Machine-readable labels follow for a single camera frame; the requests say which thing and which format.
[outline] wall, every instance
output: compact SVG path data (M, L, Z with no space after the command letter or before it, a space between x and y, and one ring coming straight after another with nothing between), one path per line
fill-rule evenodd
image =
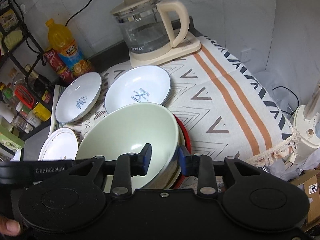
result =
M65 24L70 15L88 0L16 0L26 5L25 21L30 32L43 48L48 46L45 22L54 18ZM109 11L123 0L93 0L68 27L86 56L92 56L122 39L119 28ZM193 16L195 27L216 39L231 53L240 57L241 50L252 48L252 60L246 63L252 72L266 67L271 45L276 0L181 0ZM34 60L35 54L26 46L15 53L22 65ZM0 71L0 81L7 80L12 67L8 60ZM49 67L38 64L36 70L53 80L56 75Z
M277 73L300 104L320 78L320 0L276 0L276 18L266 71Z

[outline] patterned tablecloth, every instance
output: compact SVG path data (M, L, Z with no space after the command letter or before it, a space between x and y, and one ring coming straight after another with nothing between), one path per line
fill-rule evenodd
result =
M202 46L198 52L161 66L172 80L164 105L186 127L192 153L217 161L238 153L240 159L259 167L294 152L298 134L268 92L225 48L206 36L199 40ZM53 117L51 132L66 126L81 142L108 115L104 108L108 88L131 68L128 61L103 72L101 94L94 108L74 123L59 124ZM57 87L54 105L61 93ZM196 179L188 178L181 187L195 186Z

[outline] black metal rack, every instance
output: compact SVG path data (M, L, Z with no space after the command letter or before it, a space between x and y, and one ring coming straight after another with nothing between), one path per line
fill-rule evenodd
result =
M5 54L2 55L0 57L0 69L1 67L4 65L4 63L6 62L6 60L8 58L10 58L12 60L12 62L18 67L18 69L21 71L22 74L25 75L25 86L26 88L30 91L30 93L32 94L32 96L34 97L34 99L36 101L38 101L39 103L41 103L45 108L47 108L48 110L52 111L52 100L50 101L50 103L46 103L44 102L39 96L38 94L31 88L31 86L28 83L28 78L32 72L32 70L35 68L35 66L37 65L37 63L41 60L42 65L46 65L46 62L43 58L43 49L41 48L41 46L37 43L37 41L35 40L35 38L32 36L32 34L29 32L26 24L24 23L24 17L23 17L23 13L20 10L19 5L15 2L15 0L7 0L9 6L7 6L4 9L0 10L0 16L3 15L5 12L9 11L9 10L13 10L13 12L15 13L15 16L17 17L17 21L18 23L14 26L12 26L10 28L10 30L5 31L4 28L2 27L2 25L0 24L0 32L3 34L2 40L1 40L1 44L2 47L4 49ZM22 31L22 40L11 50L9 50L4 42L6 36L8 36L12 31L15 30L21 30ZM30 45L28 44L28 40L30 39L32 41L32 43L36 46L36 48L38 49L38 53L36 56L36 61L32 64L31 68L29 69L29 71L26 71L24 69L24 67L19 63L19 61L15 58L15 56L13 55L13 52L23 43L26 42L27 45L30 47ZM50 90L51 92L53 92L53 86L52 84L45 84L47 89ZM46 122L43 122L39 127L34 128L30 133L20 133L19 138L21 138L22 140L26 140L28 138L30 138L32 135L34 135L35 133L41 131L42 129L44 129L45 127L47 127L48 125L50 125L50 121L51 119L49 119ZM6 151L10 152L12 154L12 152L10 150L8 150L6 147L4 147L3 145L0 144L0 148L5 149Z

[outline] red can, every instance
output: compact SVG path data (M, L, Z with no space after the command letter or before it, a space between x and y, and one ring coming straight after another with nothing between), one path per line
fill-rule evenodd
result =
M54 49L50 49L44 53L47 62L49 62L50 66L54 69L55 72L59 74L61 70L66 67L66 64L59 57L57 51Z
M68 69L68 67L65 67L64 69L59 71L58 75L67 85L71 84L75 80L75 77Z

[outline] kettle handle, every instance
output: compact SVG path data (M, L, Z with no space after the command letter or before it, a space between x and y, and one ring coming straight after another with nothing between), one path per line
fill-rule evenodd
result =
M172 48L178 46L186 37L189 29L190 19L187 8L178 0L161 1L157 3L157 9L162 18L165 30L167 31L170 46ZM180 32L175 38L173 27L168 12L175 11L180 19Z

